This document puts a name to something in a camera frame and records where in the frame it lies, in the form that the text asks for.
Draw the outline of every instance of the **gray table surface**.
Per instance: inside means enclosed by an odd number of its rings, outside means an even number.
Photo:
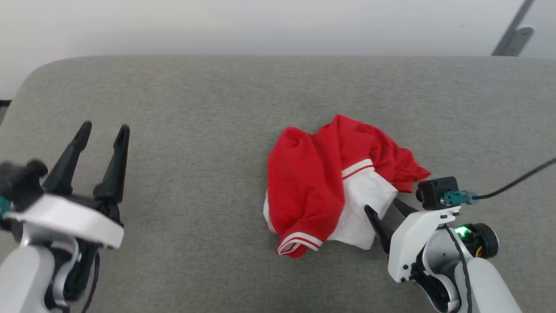
[[[490,192],[556,155],[555,86],[555,61],[512,57],[77,58],[26,80],[0,160],[51,167],[92,120],[73,184],[90,194],[131,127],[126,233],[101,253],[91,313],[433,312],[419,288],[394,283],[376,245],[275,255],[262,217],[270,149],[288,125],[317,131],[340,113],[383,129],[433,177]],[[458,220],[496,230],[492,263],[524,312],[556,307],[555,185],[552,168]],[[1,258],[15,246],[0,234]]]

